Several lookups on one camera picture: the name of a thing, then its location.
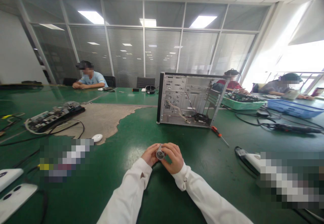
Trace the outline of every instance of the hand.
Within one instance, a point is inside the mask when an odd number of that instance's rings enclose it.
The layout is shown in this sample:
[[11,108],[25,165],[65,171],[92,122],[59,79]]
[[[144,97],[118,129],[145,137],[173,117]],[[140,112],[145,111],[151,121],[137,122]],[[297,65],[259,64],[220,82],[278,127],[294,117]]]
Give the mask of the hand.
[[172,161],[172,164],[169,164],[165,159],[161,161],[166,170],[171,174],[180,172],[183,166],[183,158],[180,148],[176,144],[166,143],[162,145],[161,151],[168,154]]
[[78,89],[78,88],[80,88],[80,84],[78,84],[78,83],[75,82],[75,83],[73,83],[72,87],[74,89]]
[[80,89],[88,89],[88,88],[90,88],[90,86],[86,85],[86,84],[81,84],[79,88]]
[[152,167],[157,161],[158,159],[156,158],[156,151],[159,148],[160,144],[156,143],[153,144],[151,146],[149,146],[146,151],[143,153],[143,155],[141,156],[141,158],[144,159],[144,161],[150,166]]

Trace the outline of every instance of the fluorescent light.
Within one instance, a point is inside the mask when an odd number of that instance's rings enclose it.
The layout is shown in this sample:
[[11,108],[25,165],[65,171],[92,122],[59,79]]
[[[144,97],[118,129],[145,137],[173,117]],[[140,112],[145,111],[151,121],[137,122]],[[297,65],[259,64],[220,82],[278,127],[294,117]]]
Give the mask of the fluorescent light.
[[189,28],[205,28],[215,19],[213,16],[198,16]]
[[44,27],[47,27],[47,28],[50,28],[50,29],[54,29],[54,30],[62,30],[62,31],[64,31],[64,29],[59,28],[59,27],[56,27],[56,26],[54,26],[53,24],[40,24],[40,23],[39,23],[39,25],[42,25],[42,26],[44,26]]
[[[143,18],[140,18],[139,21],[143,26]],[[145,19],[145,26],[146,27],[156,27],[156,19]]]
[[93,24],[104,24],[104,19],[96,11],[78,11]]

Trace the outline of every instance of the computer mouse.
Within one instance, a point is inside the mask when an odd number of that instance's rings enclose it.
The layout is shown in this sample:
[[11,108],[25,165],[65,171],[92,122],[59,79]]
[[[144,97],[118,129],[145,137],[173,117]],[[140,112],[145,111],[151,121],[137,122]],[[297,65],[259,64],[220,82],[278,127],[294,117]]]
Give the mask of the computer mouse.
[[92,137],[93,141],[96,143],[98,141],[101,141],[102,139],[102,134],[96,134]]

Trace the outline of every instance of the white lab coat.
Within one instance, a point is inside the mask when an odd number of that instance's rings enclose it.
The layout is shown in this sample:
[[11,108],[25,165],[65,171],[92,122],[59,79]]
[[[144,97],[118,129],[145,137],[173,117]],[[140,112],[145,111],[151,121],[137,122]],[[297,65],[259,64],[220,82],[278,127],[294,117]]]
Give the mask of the white lab coat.
[[[98,224],[135,224],[152,168],[139,158],[128,170],[121,186],[114,190],[102,212]],[[215,192],[206,181],[183,164],[181,171],[172,175],[178,188],[187,191],[203,213],[208,224],[252,222],[227,200]]]

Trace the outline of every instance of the pixelated blur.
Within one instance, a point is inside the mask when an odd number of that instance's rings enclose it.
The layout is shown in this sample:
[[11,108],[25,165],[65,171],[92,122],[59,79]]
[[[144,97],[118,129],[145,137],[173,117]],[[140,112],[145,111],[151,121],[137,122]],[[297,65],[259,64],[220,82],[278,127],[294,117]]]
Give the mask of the pixelated blur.
[[324,208],[324,152],[262,152],[258,185],[278,208]]

